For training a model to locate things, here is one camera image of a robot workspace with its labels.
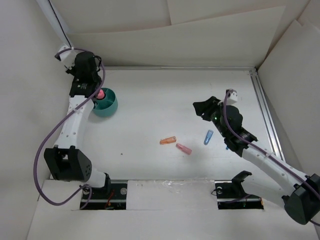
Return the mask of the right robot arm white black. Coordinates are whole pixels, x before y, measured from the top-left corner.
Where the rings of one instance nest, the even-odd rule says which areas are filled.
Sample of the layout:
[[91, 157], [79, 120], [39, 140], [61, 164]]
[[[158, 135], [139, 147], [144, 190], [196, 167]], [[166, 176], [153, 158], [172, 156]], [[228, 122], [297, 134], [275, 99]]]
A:
[[212, 96], [193, 104], [195, 114], [211, 122], [232, 152], [266, 173], [275, 186], [258, 183], [252, 173], [242, 171], [232, 180], [231, 191], [237, 197], [257, 195], [282, 207], [297, 223], [306, 225], [320, 212], [320, 177], [307, 175], [283, 162], [270, 150], [258, 144], [258, 139], [243, 126], [239, 109]]

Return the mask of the pink capped glue stick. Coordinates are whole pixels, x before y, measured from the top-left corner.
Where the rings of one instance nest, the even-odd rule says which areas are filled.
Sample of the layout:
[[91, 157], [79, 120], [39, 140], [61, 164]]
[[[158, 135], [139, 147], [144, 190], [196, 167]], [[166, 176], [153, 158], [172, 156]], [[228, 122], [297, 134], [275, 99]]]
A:
[[102, 100], [102, 99], [104, 99], [106, 97], [106, 94], [105, 94], [105, 92], [102, 90], [102, 89], [100, 89], [99, 90], [99, 93], [97, 94], [97, 99], [98, 100]]

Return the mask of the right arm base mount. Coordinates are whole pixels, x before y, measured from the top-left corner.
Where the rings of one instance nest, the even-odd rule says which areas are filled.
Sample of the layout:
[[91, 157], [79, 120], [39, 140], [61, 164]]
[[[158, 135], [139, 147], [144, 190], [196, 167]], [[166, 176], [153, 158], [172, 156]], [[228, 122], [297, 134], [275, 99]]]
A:
[[264, 204], [260, 197], [247, 194], [242, 182], [251, 176], [249, 171], [242, 171], [231, 180], [215, 180], [211, 195], [216, 197], [219, 210], [263, 210]]

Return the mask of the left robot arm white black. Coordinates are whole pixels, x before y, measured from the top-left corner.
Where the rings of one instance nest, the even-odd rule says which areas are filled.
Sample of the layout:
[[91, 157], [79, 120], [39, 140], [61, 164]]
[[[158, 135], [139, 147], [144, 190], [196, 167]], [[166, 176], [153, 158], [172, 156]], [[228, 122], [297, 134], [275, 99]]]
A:
[[107, 198], [112, 191], [107, 174], [94, 168], [81, 151], [88, 117], [104, 82], [104, 77], [99, 76], [102, 59], [90, 51], [72, 47], [61, 49], [55, 57], [73, 80], [66, 118], [58, 125], [61, 132], [54, 146], [44, 151], [45, 162], [54, 180], [88, 184], [98, 197]]

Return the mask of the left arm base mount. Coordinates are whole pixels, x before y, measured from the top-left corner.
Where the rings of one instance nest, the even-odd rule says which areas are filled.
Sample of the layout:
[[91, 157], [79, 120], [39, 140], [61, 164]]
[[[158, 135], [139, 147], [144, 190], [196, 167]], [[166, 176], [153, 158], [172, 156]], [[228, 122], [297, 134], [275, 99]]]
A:
[[107, 192], [92, 188], [90, 200], [90, 190], [84, 188], [81, 195], [80, 210], [126, 210], [127, 205], [127, 180], [111, 180], [108, 184]]

